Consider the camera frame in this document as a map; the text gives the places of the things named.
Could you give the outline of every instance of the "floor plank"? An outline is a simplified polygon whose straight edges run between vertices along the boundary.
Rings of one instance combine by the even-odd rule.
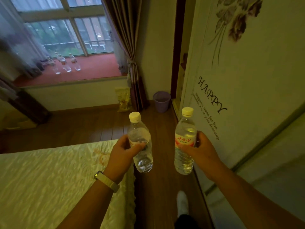
[[[6,152],[13,153],[118,139],[127,133],[129,113],[118,113],[117,110],[113,107],[61,111],[37,128],[1,134],[0,142],[6,143]],[[141,112],[141,117],[151,133],[154,163],[146,174],[135,169],[135,229],[174,228],[179,190],[186,192],[190,215],[200,227],[212,228],[194,172],[185,176],[176,172],[174,167],[177,119],[172,107],[165,113],[158,113],[152,104]]]

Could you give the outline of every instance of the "finger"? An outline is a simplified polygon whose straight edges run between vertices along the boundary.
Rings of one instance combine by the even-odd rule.
[[[130,154],[132,157],[137,155],[140,151],[142,151],[146,146],[146,143],[142,142],[140,144],[136,144],[135,146],[132,146],[130,149],[126,150],[128,154]]]
[[[207,136],[201,131],[197,131],[197,138],[199,140],[199,146],[202,146],[207,140]]]
[[[123,136],[121,136],[120,139],[118,139],[118,141],[116,142],[116,146],[119,146],[119,147],[122,147],[122,148],[125,148],[126,144],[129,144],[129,141],[128,141],[128,135],[125,134]]]
[[[182,150],[182,152],[188,154],[191,157],[194,157],[196,154],[196,148],[189,146],[189,145],[178,145],[179,149]]]

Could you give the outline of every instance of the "purple trash can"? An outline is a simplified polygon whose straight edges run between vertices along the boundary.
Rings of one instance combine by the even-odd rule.
[[[171,98],[168,92],[156,92],[152,98],[155,101],[157,112],[163,113],[167,111]]]

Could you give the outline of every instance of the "bottle cap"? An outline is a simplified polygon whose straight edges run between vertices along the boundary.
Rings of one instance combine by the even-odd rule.
[[[182,115],[184,117],[191,117],[193,115],[194,109],[190,107],[182,108]]]
[[[129,114],[131,123],[139,123],[141,121],[141,114],[139,112],[132,112]]]

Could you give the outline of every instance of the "window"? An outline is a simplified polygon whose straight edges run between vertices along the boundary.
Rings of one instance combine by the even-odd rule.
[[[113,52],[101,0],[11,0],[51,57]]]

